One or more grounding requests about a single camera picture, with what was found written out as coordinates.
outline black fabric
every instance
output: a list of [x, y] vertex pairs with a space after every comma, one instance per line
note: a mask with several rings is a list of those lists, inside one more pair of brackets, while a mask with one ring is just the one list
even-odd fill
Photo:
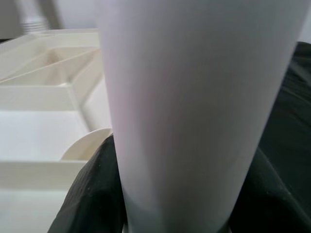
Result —
[[299, 43], [230, 219], [233, 233], [311, 233], [311, 45]]
[[121, 233], [126, 220], [113, 136], [78, 173], [49, 233]]

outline blurry object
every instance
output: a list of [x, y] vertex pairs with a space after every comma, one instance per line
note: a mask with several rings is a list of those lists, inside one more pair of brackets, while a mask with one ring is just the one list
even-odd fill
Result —
[[38, 33], [49, 29], [48, 21], [42, 15], [36, 0], [16, 0], [15, 2], [25, 34]]
[[56, 9], [55, 0], [39, 0], [41, 12], [48, 21], [50, 29], [62, 29], [59, 12]]

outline white wall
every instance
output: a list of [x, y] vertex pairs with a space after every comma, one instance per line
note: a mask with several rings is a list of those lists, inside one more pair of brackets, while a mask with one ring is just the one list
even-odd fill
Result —
[[14, 1], [0, 0], [0, 39], [15, 38], [22, 34]]
[[94, 0], [54, 0], [63, 29], [96, 28]]
[[299, 41], [308, 42], [311, 44], [311, 9], [309, 9], [309, 13], [302, 29]]

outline plastic organizer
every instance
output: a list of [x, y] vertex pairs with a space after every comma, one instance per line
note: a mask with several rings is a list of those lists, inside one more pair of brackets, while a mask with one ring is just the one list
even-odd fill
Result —
[[0, 232], [46, 232], [111, 133], [97, 30], [0, 44]]

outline white paper roll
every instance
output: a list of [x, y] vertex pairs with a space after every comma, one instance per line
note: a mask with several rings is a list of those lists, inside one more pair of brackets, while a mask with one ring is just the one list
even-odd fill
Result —
[[217, 233], [308, 0], [97, 0], [131, 233]]

